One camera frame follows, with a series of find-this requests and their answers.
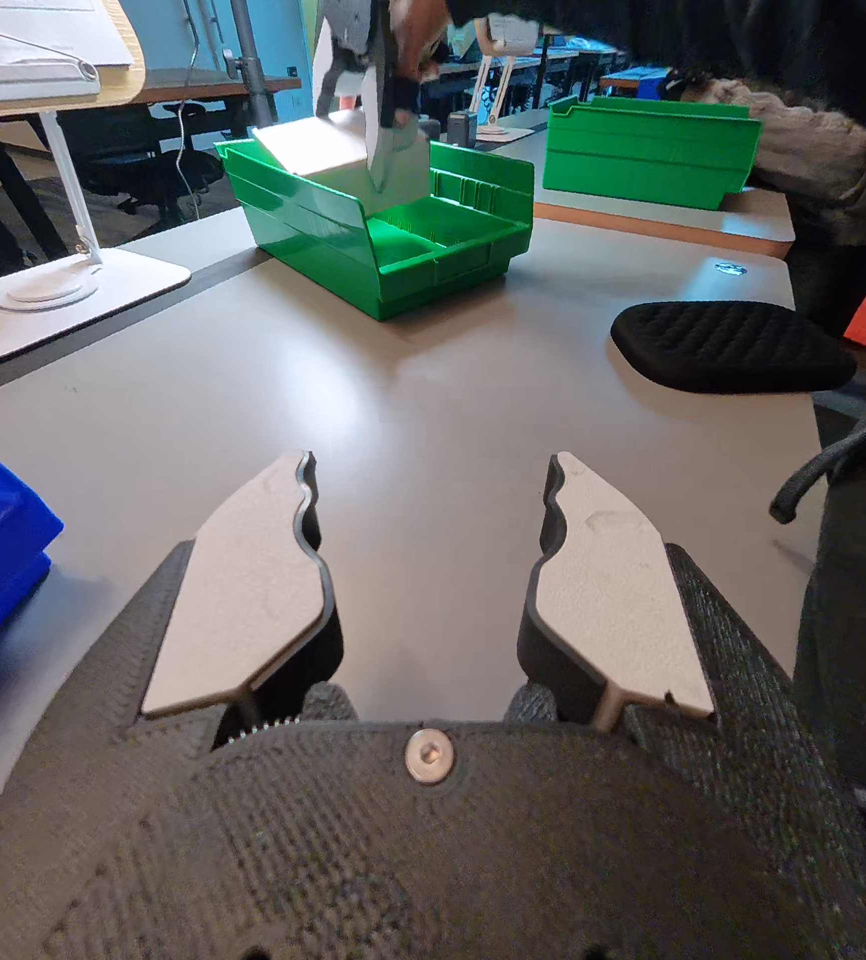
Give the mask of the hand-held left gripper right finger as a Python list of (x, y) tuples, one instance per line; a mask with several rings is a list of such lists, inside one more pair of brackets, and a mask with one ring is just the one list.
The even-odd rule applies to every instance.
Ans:
[(625, 708), (709, 719), (715, 705), (666, 545), (616, 487), (567, 451), (550, 458), (540, 557), (516, 643), (561, 721), (614, 730)]

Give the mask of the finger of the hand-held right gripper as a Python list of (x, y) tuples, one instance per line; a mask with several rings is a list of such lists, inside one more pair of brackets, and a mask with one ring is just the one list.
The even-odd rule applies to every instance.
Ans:
[(367, 67), (362, 83), (367, 169), (378, 193), (386, 190), (402, 126), (397, 81), (395, 75), (388, 77), (383, 67)]
[(325, 18), (320, 18), (313, 56), (313, 105), (317, 118), (325, 119), (332, 111), (342, 73), (343, 58), (336, 52), (331, 27)]

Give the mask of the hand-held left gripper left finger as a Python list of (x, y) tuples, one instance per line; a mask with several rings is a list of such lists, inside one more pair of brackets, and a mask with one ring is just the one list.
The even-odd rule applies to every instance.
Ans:
[(231, 707), (248, 727), (298, 714), (343, 660), (322, 558), (317, 459), (290, 450), (214, 510), (192, 542), (142, 712)]

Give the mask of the small white cardboard box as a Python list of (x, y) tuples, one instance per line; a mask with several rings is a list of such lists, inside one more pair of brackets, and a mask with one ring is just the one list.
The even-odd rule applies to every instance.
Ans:
[(360, 201), (368, 217), (411, 205), (432, 194), (430, 141), (416, 119), (399, 130), (385, 192), (374, 188), (367, 169), (365, 117), (361, 108), (255, 127), (251, 136), (289, 174)]

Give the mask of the green plastic bin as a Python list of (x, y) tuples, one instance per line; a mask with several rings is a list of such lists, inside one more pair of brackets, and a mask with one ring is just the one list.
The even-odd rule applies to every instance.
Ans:
[(743, 191), (761, 131), (744, 105), (563, 98), (549, 106), (542, 185), (713, 211)]
[(218, 152), (256, 245), (379, 322), (498, 279), (530, 246), (535, 167), (497, 150), (434, 142), (426, 195), (380, 212), (253, 139)]

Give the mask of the wood-edged grey desk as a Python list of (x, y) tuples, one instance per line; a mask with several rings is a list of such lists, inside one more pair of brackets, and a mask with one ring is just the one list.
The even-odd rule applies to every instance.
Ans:
[(640, 200), (607, 198), (547, 189), (542, 185), (549, 112), (530, 109), (504, 117), (505, 129), (527, 129), (523, 137), (478, 141), (478, 150), (530, 162), (535, 168), (535, 218), (686, 242), (746, 254), (784, 259), (795, 241), (787, 198), (775, 191), (746, 187), (707, 211)]

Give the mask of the grey metal pole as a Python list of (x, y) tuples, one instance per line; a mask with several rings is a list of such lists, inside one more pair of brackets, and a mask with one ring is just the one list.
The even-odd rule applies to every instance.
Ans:
[(239, 71), (251, 107), (253, 126), (266, 128), (276, 122), (266, 88), (265, 74), (251, 24), (247, 1), (229, 2), (240, 45)]

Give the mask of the wooden table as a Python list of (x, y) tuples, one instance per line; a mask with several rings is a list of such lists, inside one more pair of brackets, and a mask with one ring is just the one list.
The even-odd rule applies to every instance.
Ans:
[(0, 122), (11, 122), (41, 110), (85, 110), (99, 107), (120, 107), (129, 104), (157, 105), (190, 100), (201, 103), (222, 103), (221, 110), (210, 111), (188, 126), (193, 134), (230, 131), (235, 139), (247, 136), (250, 122), (249, 95), (243, 81), (230, 78), (221, 71), (194, 69), (190, 81), (178, 68), (150, 69), (143, 86), (127, 93), (124, 102), (110, 100), (110, 90), (92, 97), (60, 98), (55, 104), (39, 100), (0, 102)]

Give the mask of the wooden instruction board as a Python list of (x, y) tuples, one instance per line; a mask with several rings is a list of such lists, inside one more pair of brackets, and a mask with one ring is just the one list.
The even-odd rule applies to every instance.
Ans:
[[(141, 44), (139, 42), (136, 31), (134, 30), (131, 22), (129, 21), (127, 14), (122, 6), (121, 2), (117, 1), (102, 1), (104, 8), (108, 12), (110, 18), (112, 19), (115, 27), (117, 28), (120, 36), (127, 45), (129, 53), (133, 57), (133, 64), (131, 66), (101, 66), (99, 67), (99, 75), (101, 82), (100, 92), (93, 95), (83, 95), (77, 97), (92, 97), (96, 95), (103, 95), (104, 90), (110, 90), (109, 99), (117, 100), (119, 102), (124, 102), (127, 99), (127, 93), (137, 92), (144, 84), (146, 78), (146, 63), (144, 54), (142, 51)], [(31, 99), (23, 100), (19, 102), (28, 102), (32, 100), (39, 100), (54, 105), (60, 98), (51, 98), (51, 99)], [(63, 112), (64, 109), (42, 109), (38, 113), (42, 112), (51, 112), (51, 111), (60, 111)]]

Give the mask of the black office chair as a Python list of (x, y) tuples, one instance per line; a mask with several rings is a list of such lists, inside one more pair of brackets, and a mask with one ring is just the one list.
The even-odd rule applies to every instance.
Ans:
[(142, 104), (64, 111), (57, 122), (85, 191), (120, 197), (128, 215), (152, 208), (163, 227), (183, 222), (180, 200), (207, 193), (224, 175), (223, 163), (190, 140), (182, 150), (162, 150)]

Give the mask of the printed instruction sheet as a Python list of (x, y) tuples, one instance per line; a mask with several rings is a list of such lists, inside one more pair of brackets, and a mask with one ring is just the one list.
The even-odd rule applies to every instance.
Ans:
[(0, 1), (0, 101), (93, 95), (133, 57), (102, 2)]

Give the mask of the grey fleece jacket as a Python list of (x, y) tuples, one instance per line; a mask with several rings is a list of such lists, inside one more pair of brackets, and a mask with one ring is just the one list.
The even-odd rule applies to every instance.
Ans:
[(746, 108), (761, 123), (753, 177), (787, 197), (797, 243), (866, 251), (866, 126), (734, 78), (672, 70), (658, 92), (662, 100)]

